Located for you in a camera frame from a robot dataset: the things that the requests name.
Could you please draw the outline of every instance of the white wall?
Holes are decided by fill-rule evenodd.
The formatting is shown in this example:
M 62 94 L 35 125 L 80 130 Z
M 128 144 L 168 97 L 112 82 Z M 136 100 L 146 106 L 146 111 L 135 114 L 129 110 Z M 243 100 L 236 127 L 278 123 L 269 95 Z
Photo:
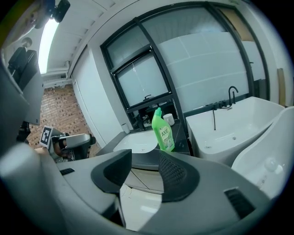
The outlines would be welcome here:
M 241 2 L 237 8 L 254 30 L 265 54 L 270 77 L 271 101 L 279 102 L 277 69 L 283 68 L 286 86 L 286 105 L 293 105 L 294 68 L 282 39 L 271 22 L 252 4 L 249 5 Z
M 85 119 L 97 138 L 97 142 L 104 147 L 122 128 L 106 96 L 99 78 L 92 51 L 85 48 L 73 71 L 73 83 L 78 84 L 82 97 L 78 99 Z

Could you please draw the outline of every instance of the white tile wall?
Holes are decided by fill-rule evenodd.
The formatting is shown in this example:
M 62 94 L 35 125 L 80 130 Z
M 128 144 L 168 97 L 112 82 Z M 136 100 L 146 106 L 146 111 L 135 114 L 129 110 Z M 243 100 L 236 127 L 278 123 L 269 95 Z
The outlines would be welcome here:
M 208 32 L 181 36 L 161 43 L 183 112 L 228 99 L 231 85 L 236 96 L 249 92 L 246 70 L 232 36 Z

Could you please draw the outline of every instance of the ceiling light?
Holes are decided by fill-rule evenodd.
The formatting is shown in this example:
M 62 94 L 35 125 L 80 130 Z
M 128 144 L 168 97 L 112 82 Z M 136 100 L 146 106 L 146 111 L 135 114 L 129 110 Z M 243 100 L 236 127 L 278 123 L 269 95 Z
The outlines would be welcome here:
M 39 61 L 38 61 L 41 74 L 44 74 L 47 72 L 47 63 L 48 63 L 50 47 L 51 47 L 52 40 L 58 25 L 59 23 L 57 23 L 54 19 L 51 19 L 47 22 L 47 24 L 44 27 L 44 31 L 42 33 L 42 38 L 40 43 Z

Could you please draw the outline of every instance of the white container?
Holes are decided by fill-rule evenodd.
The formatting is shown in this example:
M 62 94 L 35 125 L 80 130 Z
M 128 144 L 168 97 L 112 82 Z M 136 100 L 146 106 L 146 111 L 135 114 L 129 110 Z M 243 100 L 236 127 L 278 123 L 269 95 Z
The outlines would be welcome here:
M 164 115 L 164 121 L 166 121 L 170 126 L 175 124 L 174 117 L 171 113 Z
M 129 133 L 130 133 L 130 128 L 129 128 L 129 126 L 128 126 L 127 123 L 122 124 L 122 125 L 121 125 L 121 128 L 123 129 L 123 131 L 124 131 L 126 134 L 129 134 Z
M 208 111 L 187 117 L 194 155 L 232 166 L 238 154 L 272 124 L 283 106 L 256 97 L 232 105 L 232 109 Z
M 270 128 L 242 151 L 232 169 L 269 198 L 279 195 L 291 173 L 294 158 L 294 107 L 283 110 Z

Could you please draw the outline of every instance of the green bottle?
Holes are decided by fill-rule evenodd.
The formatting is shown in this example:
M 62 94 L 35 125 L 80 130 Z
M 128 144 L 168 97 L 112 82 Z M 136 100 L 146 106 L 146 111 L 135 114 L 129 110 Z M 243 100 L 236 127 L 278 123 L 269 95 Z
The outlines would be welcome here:
M 152 129 L 155 132 L 161 150 L 172 151 L 175 147 L 170 125 L 161 118 L 161 108 L 158 108 L 152 118 Z

